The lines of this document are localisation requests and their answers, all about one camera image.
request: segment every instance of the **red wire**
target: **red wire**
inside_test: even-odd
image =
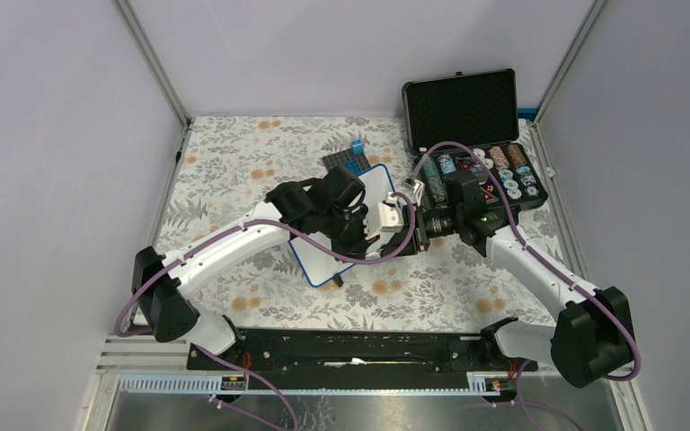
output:
[[[517,366],[515,365],[514,359],[509,361],[509,374],[507,375],[507,382],[514,377],[514,373],[517,372]]]

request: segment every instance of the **blue block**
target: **blue block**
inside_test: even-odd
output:
[[[353,154],[355,154],[355,155],[363,154],[364,153],[364,143],[361,142],[360,139],[356,139],[355,141],[350,143],[350,149],[353,150]]]
[[[345,163],[345,167],[348,168],[351,172],[355,173],[358,175],[360,172],[358,172],[358,165],[355,162],[347,162]]]

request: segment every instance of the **white cable clip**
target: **white cable clip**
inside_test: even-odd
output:
[[[388,192],[387,198],[385,198],[385,203],[387,205],[395,206],[398,203],[398,195]]]

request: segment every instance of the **metal frame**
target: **metal frame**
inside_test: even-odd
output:
[[[179,120],[184,128],[187,128],[190,123],[190,116],[186,109],[181,103],[181,99],[178,96],[173,83],[168,78],[165,73],[163,64],[160,62],[160,58],[155,53],[155,49],[152,48],[152,43],[146,36],[144,29],[139,22],[136,13],[133,10],[130,2],[128,0],[112,0],[115,8],[120,14],[120,18],[126,24],[128,32],[131,35],[131,39],[136,44],[142,58],[144,59],[146,66],[152,73],[152,77],[155,79],[157,86],[160,87],[160,91],[163,92],[163,97],[167,101],[168,106],[170,106],[173,111],[173,115]]]
[[[178,148],[175,152],[175,158],[171,168],[168,171],[168,179],[163,188],[163,194],[160,197],[160,203],[157,205],[157,216],[155,219],[155,224],[152,226],[152,231],[149,234],[149,245],[154,246],[157,242],[157,238],[160,236],[160,231],[163,229],[163,220],[168,212],[168,203],[171,200],[171,195],[173,194],[173,189],[176,185],[176,178],[178,177],[178,171],[183,163],[183,150],[186,148],[186,144],[189,143],[191,137],[191,124],[184,128],[183,139],[179,143]]]
[[[150,234],[149,242],[154,244],[157,236],[160,233],[163,219],[165,217],[168,201],[173,193],[173,187],[176,181],[176,176],[181,166],[183,150],[189,142],[190,138],[190,123],[191,119],[184,108],[178,93],[175,91],[173,84],[165,73],[162,63],[160,62],[151,42],[146,36],[144,29],[139,22],[136,13],[133,10],[129,0],[112,0],[116,6],[121,19],[126,24],[128,31],[137,45],[142,58],[145,60],[147,67],[152,73],[155,82],[163,93],[173,115],[178,119],[184,127],[183,139],[179,143],[175,151],[175,160],[168,173],[168,181],[164,188],[163,195],[160,199],[160,204],[157,211],[157,218],[155,225]],[[573,62],[575,61],[578,52],[584,45],[588,35],[594,27],[597,19],[605,10],[609,0],[595,0],[588,10],[586,17],[581,23],[575,38],[570,47],[565,53],[562,62],[557,68],[552,81],[539,103],[539,111],[535,117],[534,123],[529,123],[530,131],[535,143],[535,153],[539,164],[542,166],[544,175],[543,183],[549,191],[550,205],[554,212],[558,226],[558,236],[562,247],[564,248],[564,262],[565,266],[589,279],[586,267],[583,263],[583,258],[580,254],[579,247],[574,241],[574,230],[572,228],[570,216],[565,211],[560,196],[559,181],[555,178],[554,171],[551,168],[551,159],[548,151],[544,145],[543,139],[538,133],[538,121],[543,117],[551,103],[553,96],[559,89],[566,74],[569,72]],[[121,382],[128,382],[133,376],[145,376],[153,382],[158,380],[158,376],[162,376],[159,380],[178,381],[179,376],[185,377],[186,380],[194,380],[195,376],[205,376],[215,378],[216,376],[236,375],[230,371],[219,372],[191,372],[186,370],[187,355],[189,354],[189,346],[185,342],[174,342],[168,344],[160,344],[154,341],[154,338],[148,336],[135,337],[133,339],[119,339],[114,336],[107,338],[104,350],[100,357],[96,373],[92,376],[89,384],[89,390],[84,397],[84,405],[81,410],[81,415],[78,418],[76,429],[79,430],[103,430],[106,428],[110,419],[112,410],[114,408],[114,401],[121,390]],[[539,374],[556,373],[555,370],[542,370]],[[503,377],[505,374],[501,373],[470,373],[470,383],[474,379],[484,377]],[[642,429],[651,430],[649,417],[644,407],[641,396],[635,382],[628,383],[611,383],[613,394],[615,396],[615,403],[621,416],[622,423],[626,429]],[[306,394],[316,394],[315,391],[306,391]],[[432,395],[458,395],[458,391],[343,391],[343,394],[348,395],[406,395],[406,394],[432,394]]]
[[[570,71],[575,57],[578,55],[580,49],[583,48],[583,44],[586,43],[586,39],[594,28],[594,24],[597,23],[599,16],[604,12],[609,1],[610,0],[594,0],[594,3],[591,4],[591,7],[588,9],[588,13],[586,13],[586,17],[583,18],[583,22],[580,24],[578,32],[575,34],[575,38],[573,38],[570,47],[567,48],[567,52],[564,54],[559,67],[557,67],[552,81],[549,83],[549,86],[546,87],[544,97],[541,99],[541,102],[538,103],[538,113],[535,115],[534,120],[536,124],[538,124],[538,121],[541,120],[544,113],[548,110],[549,104],[552,102],[560,85],[562,85],[565,75]]]

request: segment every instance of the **stack of poker chips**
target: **stack of poker chips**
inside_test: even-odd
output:
[[[494,146],[488,153],[491,155],[493,165],[496,166],[496,169],[500,170],[509,168],[509,160],[507,160],[507,156],[504,155],[504,152],[501,151],[500,146]]]
[[[520,168],[522,166],[527,166],[527,161],[525,160],[525,156],[522,155],[522,152],[519,151],[519,147],[517,144],[512,144],[507,147],[507,153],[509,153],[509,158],[511,159],[512,163],[514,163],[515,168]]]

